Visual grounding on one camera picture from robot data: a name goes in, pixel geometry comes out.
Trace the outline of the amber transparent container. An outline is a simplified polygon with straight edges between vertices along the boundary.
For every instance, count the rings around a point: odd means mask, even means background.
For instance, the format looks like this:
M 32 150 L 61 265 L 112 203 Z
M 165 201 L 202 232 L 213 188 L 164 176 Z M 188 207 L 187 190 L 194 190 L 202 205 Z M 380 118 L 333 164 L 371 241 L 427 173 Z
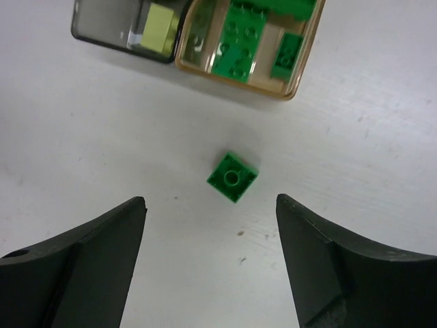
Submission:
M 324 1 L 192 1 L 175 64 L 233 87 L 292 99 Z

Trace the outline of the green 2x2 lego brick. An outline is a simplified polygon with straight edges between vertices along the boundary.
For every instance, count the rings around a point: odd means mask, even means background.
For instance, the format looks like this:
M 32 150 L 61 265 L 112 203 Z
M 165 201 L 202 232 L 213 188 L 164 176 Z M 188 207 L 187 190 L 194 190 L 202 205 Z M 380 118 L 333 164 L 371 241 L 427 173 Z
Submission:
M 235 152 L 227 152 L 208 177 L 207 183 L 227 199 L 237 203 L 258 174 L 255 167 Z

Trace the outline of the lime lego in grey container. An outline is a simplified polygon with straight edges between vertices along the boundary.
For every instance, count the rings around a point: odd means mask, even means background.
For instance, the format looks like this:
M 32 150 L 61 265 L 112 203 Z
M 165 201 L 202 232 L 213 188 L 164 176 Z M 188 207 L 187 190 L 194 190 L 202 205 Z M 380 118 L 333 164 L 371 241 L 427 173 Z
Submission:
M 161 55 L 170 56 L 178 23 L 179 17 L 172 9 L 151 3 L 140 45 Z

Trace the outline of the smoky grey transparent container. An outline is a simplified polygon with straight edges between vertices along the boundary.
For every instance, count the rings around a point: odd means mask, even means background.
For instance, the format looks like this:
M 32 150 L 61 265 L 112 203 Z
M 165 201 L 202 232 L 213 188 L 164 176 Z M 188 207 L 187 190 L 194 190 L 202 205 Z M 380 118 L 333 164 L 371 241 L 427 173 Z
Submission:
M 71 34 L 77 40 L 122 51 L 155 62 L 170 64 L 175 52 L 182 26 L 192 1 L 75 1 Z M 141 38 L 152 10 L 161 6 L 172 11 L 178 19 L 169 25 L 168 47 L 163 51 L 141 44 Z

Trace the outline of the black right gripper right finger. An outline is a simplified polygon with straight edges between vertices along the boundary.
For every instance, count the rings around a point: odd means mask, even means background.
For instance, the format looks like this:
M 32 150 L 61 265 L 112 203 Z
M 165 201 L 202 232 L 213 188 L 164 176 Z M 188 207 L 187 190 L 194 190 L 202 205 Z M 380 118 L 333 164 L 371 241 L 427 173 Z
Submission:
M 286 194 L 277 223 L 301 327 L 435 327 L 436 257 L 347 230 Z

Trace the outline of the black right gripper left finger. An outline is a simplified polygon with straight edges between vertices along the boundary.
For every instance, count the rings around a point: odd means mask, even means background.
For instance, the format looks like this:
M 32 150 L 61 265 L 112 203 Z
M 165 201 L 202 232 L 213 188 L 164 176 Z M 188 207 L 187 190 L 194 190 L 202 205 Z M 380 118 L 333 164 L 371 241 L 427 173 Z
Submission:
M 1 257 L 1 326 L 119 327 L 146 212 L 137 196 Z

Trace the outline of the green 2x4 lego brick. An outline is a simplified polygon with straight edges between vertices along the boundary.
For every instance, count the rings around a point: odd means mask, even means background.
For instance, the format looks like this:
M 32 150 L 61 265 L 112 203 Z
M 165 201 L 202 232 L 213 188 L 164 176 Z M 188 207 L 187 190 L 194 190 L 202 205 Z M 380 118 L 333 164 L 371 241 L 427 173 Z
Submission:
M 267 21 L 248 15 L 227 15 L 216 49 L 212 74 L 246 83 Z

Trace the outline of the green hollow lego brick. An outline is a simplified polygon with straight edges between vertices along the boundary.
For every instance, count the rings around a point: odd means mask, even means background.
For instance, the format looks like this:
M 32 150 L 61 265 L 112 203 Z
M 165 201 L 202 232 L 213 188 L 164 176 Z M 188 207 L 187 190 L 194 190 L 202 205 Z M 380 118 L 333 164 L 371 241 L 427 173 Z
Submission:
M 314 0 L 252 0 L 230 1 L 232 14 L 248 15 L 251 18 L 265 19 L 271 12 L 283 16 L 293 16 L 298 21 L 311 18 L 317 1 Z

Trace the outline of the small green 1x3 brick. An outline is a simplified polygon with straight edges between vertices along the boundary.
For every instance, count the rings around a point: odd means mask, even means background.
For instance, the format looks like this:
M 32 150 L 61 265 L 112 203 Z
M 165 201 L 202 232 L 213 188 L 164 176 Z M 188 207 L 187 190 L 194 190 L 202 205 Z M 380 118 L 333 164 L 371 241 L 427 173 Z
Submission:
M 288 82 L 302 45 L 303 36 L 284 33 L 274 59 L 270 77 Z

